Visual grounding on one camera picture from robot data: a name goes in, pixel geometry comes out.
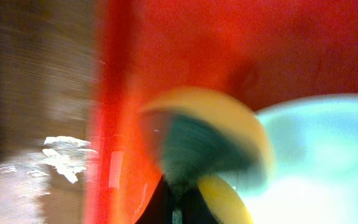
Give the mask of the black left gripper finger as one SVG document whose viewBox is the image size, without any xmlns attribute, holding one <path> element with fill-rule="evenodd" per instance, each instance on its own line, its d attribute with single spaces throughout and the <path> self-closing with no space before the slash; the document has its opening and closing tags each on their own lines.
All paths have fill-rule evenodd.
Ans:
<svg viewBox="0 0 358 224">
<path fill-rule="evenodd" d="M 176 198 L 162 177 L 136 224 L 218 224 L 198 188 Z"/>
</svg>

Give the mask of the green yellow sponge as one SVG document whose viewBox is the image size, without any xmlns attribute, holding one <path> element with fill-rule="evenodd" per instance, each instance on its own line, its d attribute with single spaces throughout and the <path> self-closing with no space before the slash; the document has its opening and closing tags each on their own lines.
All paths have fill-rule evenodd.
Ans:
<svg viewBox="0 0 358 224">
<path fill-rule="evenodd" d="M 219 223 L 252 223 L 245 203 L 222 178 L 245 172 L 245 180 L 259 188 L 273 176 L 272 143 L 250 108 L 218 91 L 179 88 L 144 105 L 139 125 L 176 198 L 198 188 Z"/>
</svg>

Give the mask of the light blue plate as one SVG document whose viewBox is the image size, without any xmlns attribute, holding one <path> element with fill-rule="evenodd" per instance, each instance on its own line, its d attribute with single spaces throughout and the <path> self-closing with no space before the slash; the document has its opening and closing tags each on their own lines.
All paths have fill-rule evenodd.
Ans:
<svg viewBox="0 0 358 224">
<path fill-rule="evenodd" d="M 358 224 L 358 94 L 320 95 L 259 110 L 273 145 L 273 179 L 222 178 L 255 223 Z"/>
</svg>

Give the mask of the red plastic tray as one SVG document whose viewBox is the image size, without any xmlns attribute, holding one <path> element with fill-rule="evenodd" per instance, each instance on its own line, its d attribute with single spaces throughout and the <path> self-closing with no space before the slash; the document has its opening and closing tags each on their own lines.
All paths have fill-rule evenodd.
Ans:
<svg viewBox="0 0 358 224">
<path fill-rule="evenodd" d="M 358 1 L 103 1 L 98 11 L 86 223 L 143 214 L 162 173 L 139 115 L 168 91 L 218 91 L 256 116 L 358 94 Z"/>
</svg>

